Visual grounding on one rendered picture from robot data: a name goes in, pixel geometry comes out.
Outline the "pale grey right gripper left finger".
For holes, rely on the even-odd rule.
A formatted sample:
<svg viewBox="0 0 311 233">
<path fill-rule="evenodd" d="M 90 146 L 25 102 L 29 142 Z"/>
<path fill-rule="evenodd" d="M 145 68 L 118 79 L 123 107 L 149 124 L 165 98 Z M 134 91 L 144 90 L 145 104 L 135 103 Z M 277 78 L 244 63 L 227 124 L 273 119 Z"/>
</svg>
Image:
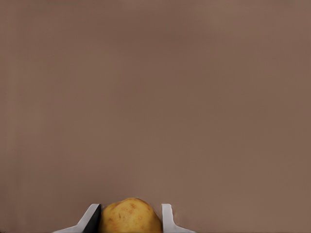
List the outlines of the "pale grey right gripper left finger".
<svg viewBox="0 0 311 233">
<path fill-rule="evenodd" d="M 99 233 L 101 215 L 102 205 L 91 204 L 76 225 L 52 233 Z"/>
</svg>

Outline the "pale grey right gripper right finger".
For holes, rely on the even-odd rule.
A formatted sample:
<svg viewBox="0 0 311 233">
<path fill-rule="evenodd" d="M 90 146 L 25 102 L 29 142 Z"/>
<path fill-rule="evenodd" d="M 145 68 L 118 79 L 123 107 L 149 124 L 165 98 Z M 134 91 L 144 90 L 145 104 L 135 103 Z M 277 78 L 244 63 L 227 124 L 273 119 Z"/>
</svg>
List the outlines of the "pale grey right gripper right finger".
<svg viewBox="0 0 311 233">
<path fill-rule="evenodd" d="M 177 226 L 173 218 L 173 209 L 170 204 L 162 204 L 163 233 L 196 233 L 195 231 Z"/>
</svg>

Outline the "yellow potato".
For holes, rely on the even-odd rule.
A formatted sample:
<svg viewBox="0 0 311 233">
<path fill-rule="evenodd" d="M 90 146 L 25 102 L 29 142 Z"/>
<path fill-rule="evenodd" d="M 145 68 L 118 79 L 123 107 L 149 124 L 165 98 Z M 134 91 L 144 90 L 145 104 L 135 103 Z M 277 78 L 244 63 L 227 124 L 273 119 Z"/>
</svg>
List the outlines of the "yellow potato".
<svg viewBox="0 0 311 233">
<path fill-rule="evenodd" d="M 163 233 L 162 222 L 152 206 L 137 198 L 104 207 L 99 233 Z"/>
</svg>

